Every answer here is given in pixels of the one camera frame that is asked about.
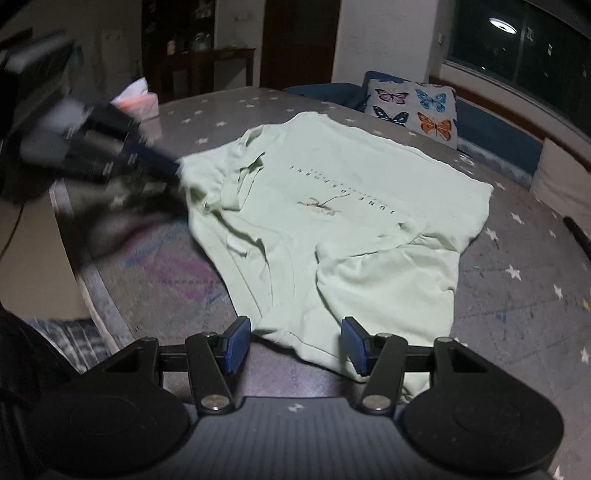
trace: gray fabric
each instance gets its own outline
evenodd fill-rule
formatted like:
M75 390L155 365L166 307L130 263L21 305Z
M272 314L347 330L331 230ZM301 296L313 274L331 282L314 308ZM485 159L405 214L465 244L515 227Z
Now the gray fabric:
M285 122L301 111L324 112L337 122L378 131L495 187L485 225L489 234L483 231L460 260L452 336L557 405L566 436L551 473L560 465L565 479L586 479L591 468L586 458L591 367L582 359L591 352L591 313L583 302L591 300L591 265L548 207L487 166L461 160L457 151L422 135L344 107L266 89L248 87L161 105L163 137L157 144L186 155L234 140L247 128ZM135 338L151 335L162 343L179 343L204 329L223 330L235 313L215 269L189 234L182 197L176 203L144 199L139 209L129 199L111 208L119 188L68 184L76 225L126 327ZM514 278L507 272L510 265ZM189 396L186 376L169 378L168 384L176 394ZM360 390L261 340L254 341L236 388L239 397L355 398Z

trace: pillow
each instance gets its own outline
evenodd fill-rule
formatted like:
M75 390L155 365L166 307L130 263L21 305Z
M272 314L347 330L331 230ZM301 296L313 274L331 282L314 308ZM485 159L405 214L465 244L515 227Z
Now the pillow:
M456 92L450 87L370 80L365 113L457 148Z
M591 175L547 138L530 192L559 214L572 217L591 235Z

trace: dark cloth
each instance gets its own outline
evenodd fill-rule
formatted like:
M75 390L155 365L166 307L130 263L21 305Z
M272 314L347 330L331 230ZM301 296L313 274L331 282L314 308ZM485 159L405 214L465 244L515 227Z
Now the dark cloth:
M77 375L40 333L0 303L0 478L30 479L43 471L27 438L28 415L44 393Z

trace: window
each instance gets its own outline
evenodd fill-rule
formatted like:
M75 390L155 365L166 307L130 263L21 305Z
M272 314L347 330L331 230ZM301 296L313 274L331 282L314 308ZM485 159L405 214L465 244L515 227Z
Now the window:
M449 59L526 93L591 136L591 42L523 0L458 0Z

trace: pink butterfly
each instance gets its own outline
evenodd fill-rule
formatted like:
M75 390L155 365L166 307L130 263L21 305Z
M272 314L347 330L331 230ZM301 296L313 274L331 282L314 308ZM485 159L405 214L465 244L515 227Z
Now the pink butterfly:
M376 88L375 91L378 92L380 100L384 102L396 102L399 105L404 105L406 103L405 98L408 96L408 92L392 93L381 88Z

